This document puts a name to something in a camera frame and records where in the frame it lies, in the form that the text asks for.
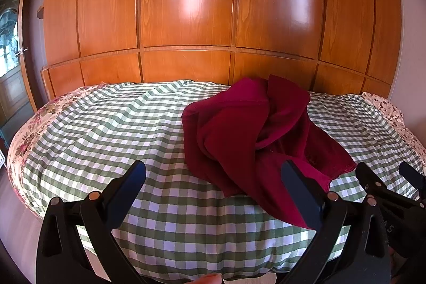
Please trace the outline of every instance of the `red garment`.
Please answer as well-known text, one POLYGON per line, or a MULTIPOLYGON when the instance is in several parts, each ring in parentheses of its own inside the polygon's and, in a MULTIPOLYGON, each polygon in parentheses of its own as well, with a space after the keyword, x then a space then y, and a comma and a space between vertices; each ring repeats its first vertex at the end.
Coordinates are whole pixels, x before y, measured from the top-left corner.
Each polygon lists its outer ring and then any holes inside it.
POLYGON ((328 192, 330 182, 355 168, 350 155, 314 125, 307 91, 286 79, 244 78, 182 114, 189 170, 225 194, 247 194, 267 213, 306 227, 280 178, 293 160, 328 192))

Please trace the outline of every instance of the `green and white gingham sheet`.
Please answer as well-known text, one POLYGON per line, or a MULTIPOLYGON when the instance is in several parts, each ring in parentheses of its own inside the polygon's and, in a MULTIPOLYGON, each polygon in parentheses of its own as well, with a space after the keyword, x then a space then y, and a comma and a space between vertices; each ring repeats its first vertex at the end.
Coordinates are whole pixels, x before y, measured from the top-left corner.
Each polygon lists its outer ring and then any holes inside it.
MULTIPOLYGON (((54 196, 72 201, 101 191, 139 159, 146 164, 146 182, 120 229, 112 233, 140 274, 180 283, 211 272, 235 279, 290 270, 315 231, 272 218, 247 196, 225 198, 185 165, 184 108, 227 88, 189 80, 123 83, 72 103, 26 161, 22 182, 31 208, 43 216, 54 196)), ((312 93, 308 113, 390 189, 414 195, 398 165, 405 160, 421 171, 417 154, 361 96, 312 93)), ((365 195, 354 172, 334 180, 331 190, 353 201, 365 195)), ((91 250, 84 228, 79 232, 91 250)), ((340 254, 347 232, 342 229, 332 257, 340 254)))

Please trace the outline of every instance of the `decorative glass window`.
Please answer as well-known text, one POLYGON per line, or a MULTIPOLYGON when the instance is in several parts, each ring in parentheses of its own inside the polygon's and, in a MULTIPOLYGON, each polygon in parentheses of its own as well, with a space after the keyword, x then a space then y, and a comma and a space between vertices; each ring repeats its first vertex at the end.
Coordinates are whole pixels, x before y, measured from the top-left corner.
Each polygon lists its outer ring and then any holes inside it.
POLYGON ((0 14, 0 77, 19 64, 18 14, 7 9, 0 14))

